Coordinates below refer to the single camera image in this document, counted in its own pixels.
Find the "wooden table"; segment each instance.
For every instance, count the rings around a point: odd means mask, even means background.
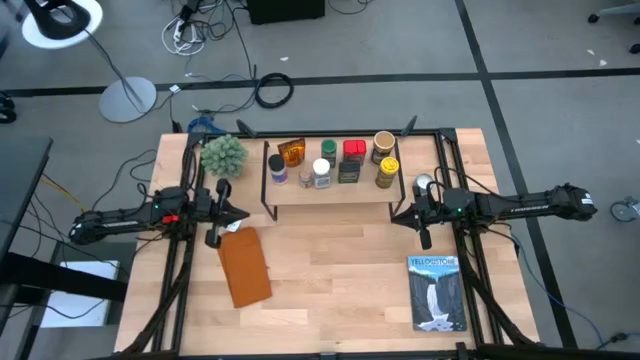
[[[458,129],[457,136],[467,174],[497,191],[482,131]],[[179,184],[186,138],[162,136],[151,191]],[[455,255],[450,224],[430,227],[433,248],[424,252],[415,231],[389,222],[387,203],[279,206],[274,222],[260,203],[264,140],[242,140],[250,155],[242,176],[232,181],[230,201],[251,213],[242,226],[258,230],[273,297],[234,309],[218,254],[204,244],[207,226],[200,225],[182,355],[442,350],[454,349],[456,342],[474,347],[470,330],[417,332],[411,324],[407,256]],[[407,192],[403,210],[412,201],[415,177],[433,173],[438,160],[433,137],[399,138],[398,144]],[[451,151],[446,150],[453,167]],[[297,181],[297,172],[289,176]],[[207,174],[205,186],[214,190],[215,181]],[[508,233],[504,227],[495,229]],[[482,244],[496,300],[526,336],[537,340],[513,244],[494,234],[482,235]],[[131,343],[155,310],[167,249],[168,241],[159,241],[137,255],[116,350]],[[484,337],[490,342],[486,310],[477,300]],[[174,316],[175,310],[167,317],[165,348]]]

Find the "red lid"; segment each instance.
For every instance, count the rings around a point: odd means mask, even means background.
[[[367,143],[364,140],[345,140],[342,146],[345,155],[362,155],[367,153]]]

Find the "white cable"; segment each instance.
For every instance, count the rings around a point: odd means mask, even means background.
[[[169,45],[167,45],[167,42],[165,40],[165,34],[167,33],[167,31],[169,31],[169,29],[171,29],[171,27],[173,25],[176,25],[176,33],[174,35],[177,35],[178,38],[180,38],[181,34],[177,31],[177,28],[180,27],[180,17],[176,16],[173,18],[173,20],[171,20],[167,26],[164,27],[164,29],[162,29],[162,33],[160,34],[160,39],[162,40],[162,45],[164,45],[164,48],[167,49],[168,52],[170,52],[171,54],[174,55],[180,55],[180,56],[192,56],[195,55],[197,53],[199,53],[200,51],[202,51],[202,49],[204,49],[204,39],[200,39],[198,37],[198,33],[196,32],[196,27],[191,24],[191,40],[180,40],[180,41],[176,41],[175,38],[173,39],[173,50],[169,48]]]

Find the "green spiky ball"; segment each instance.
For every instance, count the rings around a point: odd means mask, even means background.
[[[202,149],[202,166],[221,178],[236,178],[242,173],[249,151],[231,135],[209,141]]]

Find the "black desk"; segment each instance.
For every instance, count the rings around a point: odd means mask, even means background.
[[[14,303],[41,304],[49,290],[124,301],[127,284],[9,252],[48,160],[52,140],[0,135],[0,334]]]

